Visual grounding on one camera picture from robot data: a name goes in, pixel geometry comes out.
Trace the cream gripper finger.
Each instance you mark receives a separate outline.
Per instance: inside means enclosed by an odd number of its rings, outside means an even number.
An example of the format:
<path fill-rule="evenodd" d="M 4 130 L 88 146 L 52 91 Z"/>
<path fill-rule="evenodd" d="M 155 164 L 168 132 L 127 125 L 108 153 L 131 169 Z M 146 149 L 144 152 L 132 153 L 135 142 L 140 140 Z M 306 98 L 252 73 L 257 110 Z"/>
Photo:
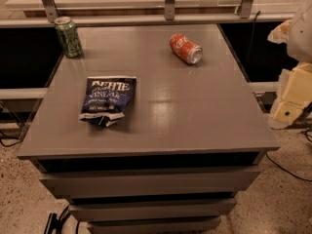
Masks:
<path fill-rule="evenodd" d="M 291 126 L 311 102 L 312 63 L 300 62 L 292 70 L 283 69 L 268 118 L 269 126 L 272 129 Z"/>
<path fill-rule="evenodd" d="M 290 19 L 287 19 L 279 24 L 269 33 L 267 40 L 275 44 L 287 43 L 291 22 Z"/>

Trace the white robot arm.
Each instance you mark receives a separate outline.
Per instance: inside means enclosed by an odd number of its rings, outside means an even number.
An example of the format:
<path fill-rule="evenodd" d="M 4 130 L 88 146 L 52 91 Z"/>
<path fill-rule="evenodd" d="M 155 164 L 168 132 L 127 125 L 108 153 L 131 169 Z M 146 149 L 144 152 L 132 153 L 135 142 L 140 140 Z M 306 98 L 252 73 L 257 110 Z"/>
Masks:
<path fill-rule="evenodd" d="M 312 103 L 312 0 L 306 0 L 292 19 L 273 29 L 267 40 L 286 43 L 288 56 L 298 61 L 291 71 L 282 70 L 268 119 L 272 129 L 284 129 Z"/>

